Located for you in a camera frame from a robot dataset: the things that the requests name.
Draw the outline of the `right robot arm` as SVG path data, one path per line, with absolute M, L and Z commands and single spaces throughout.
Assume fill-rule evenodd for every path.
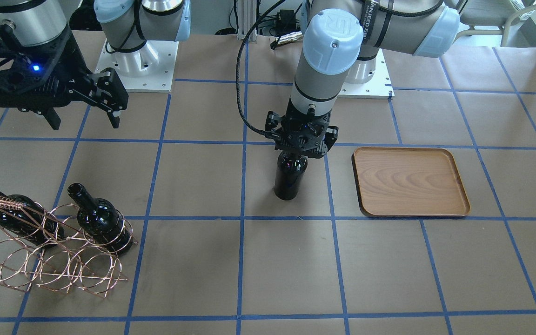
M 92 72 L 57 0 L 0 0 L 0 107 L 43 116 L 83 101 L 119 127 L 128 93 L 113 68 Z

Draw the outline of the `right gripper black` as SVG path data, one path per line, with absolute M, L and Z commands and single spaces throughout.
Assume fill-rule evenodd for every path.
M 83 101 L 104 110 L 119 128 L 128 93 L 113 68 L 89 70 L 73 33 L 33 47 L 18 42 L 9 47 L 10 41 L 0 38 L 0 107 L 40 112 L 58 130 L 61 119 L 54 108 Z

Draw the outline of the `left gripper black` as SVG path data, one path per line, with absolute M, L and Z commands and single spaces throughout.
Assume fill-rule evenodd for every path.
M 310 116 L 290 111 L 284 116 L 268 112 L 265 131 L 275 150 L 319 159 L 336 143 L 339 128 L 330 125 L 330 113 Z

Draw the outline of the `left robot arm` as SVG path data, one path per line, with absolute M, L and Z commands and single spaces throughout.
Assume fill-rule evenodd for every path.
M 380 49 L 438 58 L 459 26 L 442 0 L 313 0 L 287 110 L 268 113 L 266 138 L 281 157 L 322 158 L 337 140 L 330 113 L 353 65 Z

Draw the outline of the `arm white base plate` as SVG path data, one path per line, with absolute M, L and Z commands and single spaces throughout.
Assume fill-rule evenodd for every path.
M 389 70 L 383 51 L 371 60 L 357 60 L 349 68 L 347 78 L 339 98 L 393 98 L 395 96 L 390 81 Z
M 126 91 L 130 93 L 170 93 L 179 42 L 149 40 L 133 53 L 113 53 L 103 45 L 96 72 L 115 68 Z

